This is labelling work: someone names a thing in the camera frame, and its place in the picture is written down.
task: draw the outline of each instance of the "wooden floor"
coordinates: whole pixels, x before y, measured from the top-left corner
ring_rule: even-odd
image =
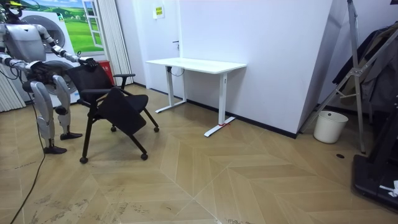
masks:
[[[167,96],[127,90],[149,95],[147,108],[160,125],[154,133],[143,115],[147,125],[135,134],[149,159],[141,161],[127,136],[98,121],[89,162],[81,165],[83,138],[59,141],[56,122],[55,143],[68,152],[47,155],[16,223],[398,223],[397,215],[350,190],[354,119],[337,144],[318,142],[313,130],[293,140],[239,120],[206,138],[215,112],[185,104],[155,114]],[[85,132],[87,112],[72,106],[72,131]],[[41,158],[32,107],[1,113],[0,223],[11,221]]]

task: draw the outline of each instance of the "white desk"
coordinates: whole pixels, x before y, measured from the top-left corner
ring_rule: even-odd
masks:
[[[194,72],[203,72],[209,74],[215,74],[220,76],[220,99],[219,99],[219,107],[218,107],[218,125],[214,128],[210,129],[205,133],[206,137],[209,137],[214,132],[218,131],[226,124],[233,121],[235,118],[230,117],[225,120],[225,101],[226,101],[226,81],[228,72],[246,67],[246,64],[242,63],[231,63],[231,62],[216,62],[209,60],[196,60],[189,58],[167,58],[160,60],[150,60],[147,63],[152,63],[156,65],[165,65],[166,67],[166,75],[167,75],[167,88],[169,91],[169,105],[165,108],[161,108],[156,111],[156,113],[160,113],[163,110],[167,110],[173,108],[174,106],[178,106],[182,103],[187,102],[187,97],[185,94],[185,79],[184,75],[182,75],[183,82],[183,97],[182,101],[178,103],[174,103],[174,91],[173,91],[173,80],[171,72],[167,71],[167,67],[178,67],[184,68],[186,70],[194,71]]]

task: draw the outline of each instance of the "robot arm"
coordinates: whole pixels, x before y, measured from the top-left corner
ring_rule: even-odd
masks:
[[[50,36],[50,34],[47,32],[47,29],[44,26],[38,25],[38,24],[34,24],[34,26],[36,26],[36,29],[38,30],[41,38],[44,41],[46,41],[47,43],[49,43],[49,45],[52,48],[52,52],[55,53],[56,55],[64,57],[71,62],[79,62],[81,64],[88,64],[92,67],[97,65],[97,62],[95,62],[95,60],[93,58],[78,57],[76,55],[72,55],[72,54],[68,53],[66,50],[64,50],[62,47],[55,44],[53,38]]]
[[[6,45],[4,44],[3,35],[6,34],[6,26],[0,24],[0,63],[7,67],[13,67],[18,70],[26,72],[29,69],[28,63],[23,60],[13,59],[6,54]]]

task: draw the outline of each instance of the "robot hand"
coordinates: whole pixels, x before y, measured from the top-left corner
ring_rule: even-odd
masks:
[[[51,66],[48,66],[41,61],[31,62],[26,65],[27,71],[34,73],[34,74],[41,74],[41,75],[48,73],[51,70],[50,68],[51,68]]]
[[[98,65],[98,62],[96,62],[93,58],[90,57],[80,57],[79,63],[80,65],[88,65],[91,68],[95,68]]]

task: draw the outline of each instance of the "blue sky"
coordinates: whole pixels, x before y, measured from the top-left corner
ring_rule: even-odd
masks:
[[[35,2],[25,0],[29,4],[34,5]],[[57,7],[83,7],[81,0],[36,0],[41,6],[57,6]]]

